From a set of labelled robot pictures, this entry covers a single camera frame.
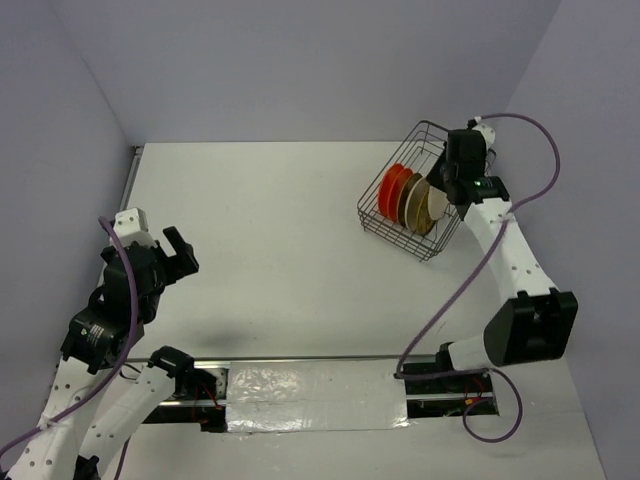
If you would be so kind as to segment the cream plate black leaf print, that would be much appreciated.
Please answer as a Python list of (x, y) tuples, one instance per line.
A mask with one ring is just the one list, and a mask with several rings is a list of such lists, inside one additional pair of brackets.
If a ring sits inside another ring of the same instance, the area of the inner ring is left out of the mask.
[(446, 193), (430, 185), (426, 199), (429, 218), (434, 221), (441, 219), (446, 212), (448, 204)]

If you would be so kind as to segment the cream plate floral print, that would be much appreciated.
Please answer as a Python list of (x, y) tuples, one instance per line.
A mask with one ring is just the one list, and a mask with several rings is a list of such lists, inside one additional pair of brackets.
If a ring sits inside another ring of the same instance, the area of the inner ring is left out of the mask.
[(421, 178), (410, 190), (408, 195), (404, 219), (406, 227), (413, 233), (415, 233), (416, 215), (419, 211), (427, 210), (426, 199), (429, 191), (429, 183)]

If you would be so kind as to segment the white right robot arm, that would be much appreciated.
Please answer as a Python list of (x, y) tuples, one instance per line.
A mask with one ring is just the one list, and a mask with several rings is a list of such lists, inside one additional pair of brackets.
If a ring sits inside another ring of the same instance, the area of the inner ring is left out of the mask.
[(502, 180), (486, 175), (491, 141), (484, 126), (449, 131), (427, 176), (474, 234), (502, 302), (481, 334), (440, 347), (435, 380), (446, 391), (460, 389), (470, 371), (561, 358), (578, 312), (575, 295), (559, 290), (535, 258)]

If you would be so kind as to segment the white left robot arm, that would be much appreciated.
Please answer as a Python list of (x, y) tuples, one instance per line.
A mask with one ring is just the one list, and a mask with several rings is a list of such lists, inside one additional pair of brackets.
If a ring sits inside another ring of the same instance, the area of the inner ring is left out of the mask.
[(157, 241), (126, 239), (118, 222), (100, 223), (112, 241), (101, 253), (103, 282), (69, 323), (37, 426), (2, 447), (23, 449), (2, 471), (4, 479), (100, 479), (161, 402), (195, 389), (193, 358), (164, 346), (128, 390), (102, 416), (96, 414), (145, 325), (154, 320), (164, 290), (199, 270), (193, 247), (174, 227), (163, 231), (174, 249), (167, 255)]

